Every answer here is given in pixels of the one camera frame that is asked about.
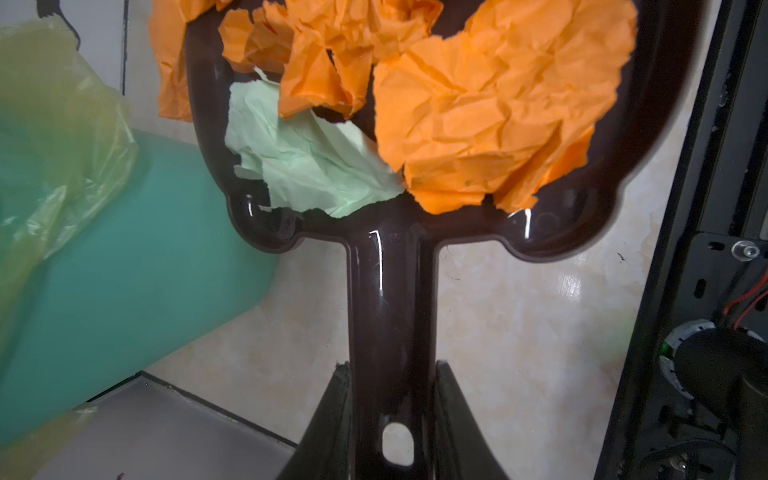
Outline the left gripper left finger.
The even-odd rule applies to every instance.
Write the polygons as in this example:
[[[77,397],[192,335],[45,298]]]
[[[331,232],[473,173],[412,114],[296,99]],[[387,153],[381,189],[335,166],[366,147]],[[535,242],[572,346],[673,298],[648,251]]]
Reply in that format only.
[[[351,421],[351,374],[345,362],[336,366],[306,432],[277,479],[349,479]]]

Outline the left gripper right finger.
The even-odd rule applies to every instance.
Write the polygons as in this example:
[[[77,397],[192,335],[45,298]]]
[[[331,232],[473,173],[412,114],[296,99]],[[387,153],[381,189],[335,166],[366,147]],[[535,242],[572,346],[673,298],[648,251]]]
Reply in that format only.
[[[436,363],[434,427],[436,479],[508,479],[447,361]]]

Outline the dark brown dustpan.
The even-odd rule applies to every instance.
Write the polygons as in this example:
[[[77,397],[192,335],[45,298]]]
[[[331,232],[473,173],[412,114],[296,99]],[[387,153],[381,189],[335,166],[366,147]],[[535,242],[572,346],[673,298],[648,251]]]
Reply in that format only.
[[[588,165],[544,187],[536,207],[513,215],[491,202],[431,215],[400,195],[334,219],[319,210],[265,212],[261,181],[236,177],[224,143],[231,85],[222,55],[223,14],[192,21],[184,40],[191,110],[207,167],[229,217],[254,247],[284,253],[305,238],[347,251],[352,389],[349,479],[436,479],[434,385],[440,249],[500,242],[532,263],[564,259],[594,243],[617,213],[630,175],[660,142],[682,101],[706,16],[704,1],[640,1],[636,48],[619,98],[598,123]]]

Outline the green trash bin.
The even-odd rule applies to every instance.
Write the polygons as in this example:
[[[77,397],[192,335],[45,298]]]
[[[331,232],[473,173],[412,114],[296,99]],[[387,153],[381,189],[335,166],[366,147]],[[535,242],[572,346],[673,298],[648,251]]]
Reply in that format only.
[[[277,258],[244,241],[198,147],[136,131],[130,183],[39,266],[1,368],[1,441],[258,305]]]

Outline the orange green scrap centre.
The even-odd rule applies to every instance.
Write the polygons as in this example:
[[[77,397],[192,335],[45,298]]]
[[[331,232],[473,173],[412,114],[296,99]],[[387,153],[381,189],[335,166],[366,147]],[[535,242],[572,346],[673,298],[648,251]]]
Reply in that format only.
[[[342,218],[397,197],[398,175],[353,123],[374,67],[427,38],[438,1],[264,2],[232,9],[223,55],[249,76],[230,89],[235,175],[265,182],[269,204]]]

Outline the orange green scrap near bin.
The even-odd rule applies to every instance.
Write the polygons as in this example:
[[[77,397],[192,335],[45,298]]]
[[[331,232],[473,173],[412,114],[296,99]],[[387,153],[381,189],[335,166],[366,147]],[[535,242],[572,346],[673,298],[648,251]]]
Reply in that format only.
[[[486,1],[374,70],[382,159],[423,210],[507,213],[584,166],[635,47],[630,1]]]

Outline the yellow-green bin liner bag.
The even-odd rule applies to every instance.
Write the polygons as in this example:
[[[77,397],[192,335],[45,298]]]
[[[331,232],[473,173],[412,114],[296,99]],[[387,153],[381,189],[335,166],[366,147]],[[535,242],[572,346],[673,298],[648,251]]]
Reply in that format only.
[[[125,98],[59,15],[1,30],[1,475],[30,479],[94,417],[70,386],[96,276],[71,253],[129,185],[139,147]]]

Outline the orange paper scrap back left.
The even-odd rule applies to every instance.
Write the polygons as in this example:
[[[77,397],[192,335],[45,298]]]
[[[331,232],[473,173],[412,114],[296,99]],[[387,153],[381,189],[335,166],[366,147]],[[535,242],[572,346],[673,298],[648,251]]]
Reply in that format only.
[[[221,11],[230,4],[229,0],[152,1],[148,28],[161,78],[157,99],[160,117],[193,121],[184,54],[186,28],[209,10]]]

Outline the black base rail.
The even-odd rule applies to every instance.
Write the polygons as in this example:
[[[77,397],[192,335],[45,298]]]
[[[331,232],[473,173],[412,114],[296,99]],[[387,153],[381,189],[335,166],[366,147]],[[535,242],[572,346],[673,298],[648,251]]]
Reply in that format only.
[[[679,392],[659,358],[688,322],[767,344],[767,5],[722,3],[674,177],[596,477],[692,438],[735,447],[725,421]],[[700,479],[733,479],[704,453]]]

